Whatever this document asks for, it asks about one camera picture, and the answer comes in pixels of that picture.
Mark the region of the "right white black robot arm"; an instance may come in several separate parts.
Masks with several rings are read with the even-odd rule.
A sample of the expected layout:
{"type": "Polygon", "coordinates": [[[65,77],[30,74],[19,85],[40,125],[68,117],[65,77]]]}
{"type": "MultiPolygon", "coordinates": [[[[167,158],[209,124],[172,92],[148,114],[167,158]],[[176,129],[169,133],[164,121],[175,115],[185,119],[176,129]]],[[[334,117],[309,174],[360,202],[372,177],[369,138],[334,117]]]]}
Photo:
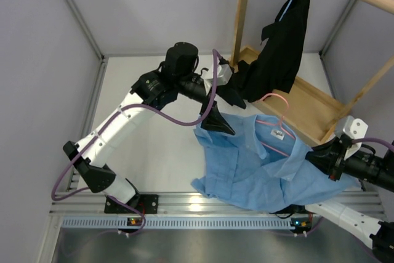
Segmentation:
{"type": "MultiPolygon", "coordinates": [[[[347,174],[392,192],[393,144],[380,143],[388,148],[383,157],[367,147],[368,152],[357,151],[346,159],[340,144],[332,143],[315,147],[307,153],[307,160],[322,169],[330,179],[338,180],[347,174]]],[[[301,190],[288,194],[286,199],[290,210],[300,212],[305,208],[320,215],[359,239],[379,262],[393,262],[393,222],[362,214],[333,199],[309,204],[308,195],[301,190]]]]}

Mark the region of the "light blue shirt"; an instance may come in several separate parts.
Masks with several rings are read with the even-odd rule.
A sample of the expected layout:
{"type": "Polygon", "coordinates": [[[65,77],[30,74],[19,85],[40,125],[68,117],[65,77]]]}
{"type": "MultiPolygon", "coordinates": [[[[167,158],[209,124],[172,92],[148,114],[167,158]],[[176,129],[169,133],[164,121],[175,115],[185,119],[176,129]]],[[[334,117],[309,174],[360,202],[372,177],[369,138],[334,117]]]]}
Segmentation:
{"type": "Polygon", "coordinates": [[[257,119],[277,123],[276,117],[223,117],[235,135],[201,126],[194,130],[206,161],[205,175],[191,183],[200,194],[243,209],[277,212],[291,204],[322,202],[359,186],[349,175],[333,181],[307,161],[311,148],[295,133],[296,140],[287,135],[281,140],[274,127],[256,123],[257,119]]]}

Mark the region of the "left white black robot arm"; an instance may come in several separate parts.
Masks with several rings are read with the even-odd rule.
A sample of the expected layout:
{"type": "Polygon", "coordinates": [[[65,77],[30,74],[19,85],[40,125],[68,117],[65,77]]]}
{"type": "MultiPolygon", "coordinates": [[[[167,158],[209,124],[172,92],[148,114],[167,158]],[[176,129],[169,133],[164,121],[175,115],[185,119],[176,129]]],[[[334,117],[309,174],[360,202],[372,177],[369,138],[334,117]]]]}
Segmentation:
{"type": "Polygon", "coordinates": [[[140,192],[127,178],[117,176],[107,160],[132,131],[153,115],[179,126],[199,125],[207,131],[235,134],[219,112],[215,97],[240,108],[246,104],[232,80],[234,69],[229,61],[216,50],[212,55],[213,65],[197,72],[198,48],[188,42],[174,44],[158,68],[141,75],[103,123],[88,136],[63,146],[71,165],[92,193],[104,193],[126,213],[137,210],[140,192]],[[201,104],[198,119],[183,122],[163,113],[162,109],[179,95],[201,104]]]}

